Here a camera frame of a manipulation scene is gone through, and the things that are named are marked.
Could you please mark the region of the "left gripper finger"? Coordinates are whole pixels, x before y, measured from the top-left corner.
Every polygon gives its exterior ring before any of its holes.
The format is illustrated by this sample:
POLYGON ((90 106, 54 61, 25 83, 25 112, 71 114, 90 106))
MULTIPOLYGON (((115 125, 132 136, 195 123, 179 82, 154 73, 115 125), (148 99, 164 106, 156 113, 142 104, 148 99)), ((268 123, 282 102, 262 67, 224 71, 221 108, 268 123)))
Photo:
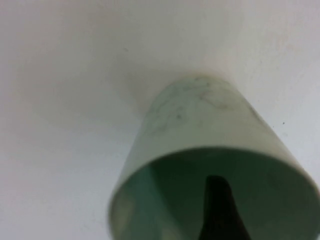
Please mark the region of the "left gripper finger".
POLYGON ((205 181, 203 225, 200 240, 250 240, 238 213, 232 189, 221 176, 209 175, 205 181))

